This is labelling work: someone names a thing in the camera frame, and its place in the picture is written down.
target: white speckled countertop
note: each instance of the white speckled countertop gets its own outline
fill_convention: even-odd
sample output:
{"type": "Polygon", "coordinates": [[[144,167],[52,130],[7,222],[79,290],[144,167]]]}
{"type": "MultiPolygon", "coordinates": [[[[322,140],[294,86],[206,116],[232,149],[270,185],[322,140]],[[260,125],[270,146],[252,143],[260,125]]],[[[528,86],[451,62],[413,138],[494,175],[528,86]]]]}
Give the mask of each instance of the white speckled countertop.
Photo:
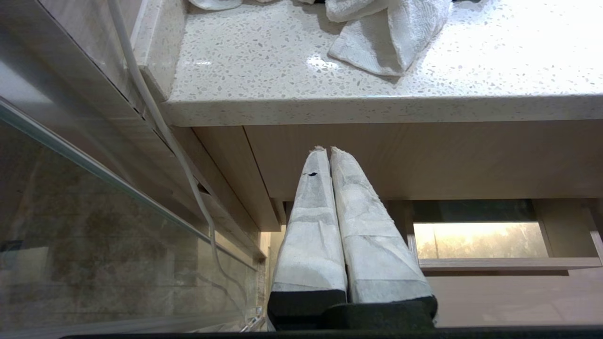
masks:
{"type": "Polygon", "coordinates": [[[603,2],[453,4],[403,77],[327,56],[323,5],[189,14],[165,110],[178,125],[603,118],[603,2]]]}

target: countertop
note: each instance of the countertop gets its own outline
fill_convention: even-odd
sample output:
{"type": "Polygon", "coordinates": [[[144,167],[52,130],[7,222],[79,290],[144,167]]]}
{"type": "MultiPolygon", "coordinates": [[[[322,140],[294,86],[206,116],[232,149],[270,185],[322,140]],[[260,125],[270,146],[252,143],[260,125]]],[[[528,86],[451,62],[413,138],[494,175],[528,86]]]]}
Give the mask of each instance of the countertop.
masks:
{"type": "Polygon", "coordinates": [[[187,16],[173,90],[181,126],[603,118],[603,2],[451,4],[400,78],[327,55],[324,5],[245,2],[187,16]]]}

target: white paper wrapping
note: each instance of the white paper wrapping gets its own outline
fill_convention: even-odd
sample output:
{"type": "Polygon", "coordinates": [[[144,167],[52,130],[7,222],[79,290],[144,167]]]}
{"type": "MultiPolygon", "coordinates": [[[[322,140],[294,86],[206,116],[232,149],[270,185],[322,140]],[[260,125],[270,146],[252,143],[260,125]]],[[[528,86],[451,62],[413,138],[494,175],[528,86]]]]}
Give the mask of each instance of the white paper wrapping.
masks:
{"type": "Polygon", "coordinates": [[[336,147],[331,150],[349,301],[383,303],[431,296],[427,279],[356,159],[336,147]]]}
{"type": "Polygon", "coordinates": [[[306,159],[274,269],[275,292],[347,289],[327,151],[306,159]]]}

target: white cable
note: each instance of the white cable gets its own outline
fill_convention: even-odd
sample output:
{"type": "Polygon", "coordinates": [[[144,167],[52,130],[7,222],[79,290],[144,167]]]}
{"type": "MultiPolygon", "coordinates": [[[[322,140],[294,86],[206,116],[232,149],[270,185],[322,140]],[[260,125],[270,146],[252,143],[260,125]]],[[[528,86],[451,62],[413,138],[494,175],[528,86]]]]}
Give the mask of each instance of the white cable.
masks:
{"type": "Polygon", "coordinates": [[[243,314],[243,318],[245,318],[245,310],[247,309],[247,293],[245,292],[243,286],[241,286],[238,281],[234,280],[234,278],[226,274],[226,272],[224,271],[224,269],[222,269],[222,266],[220,265],[220,261],[218,260],[218,249],[216,246],[216,227],[213,223],[213,218],[209,214],[209,211],[207,210],[207,207],[205,206],[205,203],[201,198],[201,194],[199,193],[199,190],[197,188],[197,181],[192,175],[191,168],[189,167],[189,164],[186,161],[184,152],[180,148],[180,144],[178,143],[178,141],[176,141],[176,138],[165,123],[165,120],[163,120],[163,116],[161,115],[161,112],[159,112],[159,107],[157,106],[155,99],[153,99],[153,96],[151,95],[147,84],[142,78],[142,74],[140,74],[140,70],[138,69],[138,63],[136,62],[136,58],[134,56],[134,51],[132,50],[132,46],[130,45],[130,37],[128,36],[128,33],[125,29],[124,18],[121,15],[121,10],[119,9],[117,0],[109,0],[109,10],[111,12],[111,17],[113,18],[115,30],[117,31],[119,43],[124,52],[127,68],[130,71],[130,74],[132,75],[134,83],[136,84],[140,95],[142,95],[142,99],[149,108],[151,116],[153,117],[155,124],[159,128],[159,131],[165,138],[166,142],[168,143],[168,146],[176,155],[176,159],[178,159],[180,166],[182,166],[182,169],[185,172],[186,179],[188,180],[188,183],[191,186],[192,193],[195,195],[195,200],[197,201],[197,204],[201,209],[201,213],[203,213],[203,216],[209,224],[210,243],[212,245],[213,259],[216,262],[220,273],[222,273],[222,275],[226,277],[226,279],[234,282],[235,285],[241,290],[241,294],[243,296],[244,309],[241,310],[239,305],[235,304],[235,306],[239,309],[239,311],[241,311],[241,313],[243,314]]]}

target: quartz countertop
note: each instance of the quartz countertop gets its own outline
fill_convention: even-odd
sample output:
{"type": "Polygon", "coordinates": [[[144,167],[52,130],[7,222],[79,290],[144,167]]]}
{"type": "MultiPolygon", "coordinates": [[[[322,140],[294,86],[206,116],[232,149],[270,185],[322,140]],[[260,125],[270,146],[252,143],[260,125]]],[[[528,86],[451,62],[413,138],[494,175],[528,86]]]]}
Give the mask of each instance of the quartz countertop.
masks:
{"type": "Polygon", "coordinates": [[[192,9],[164,109],[180,126],[603,118],[603,2],[451,6],[400,78],[329,57],[343,24],[324,5],[192,9]]]}

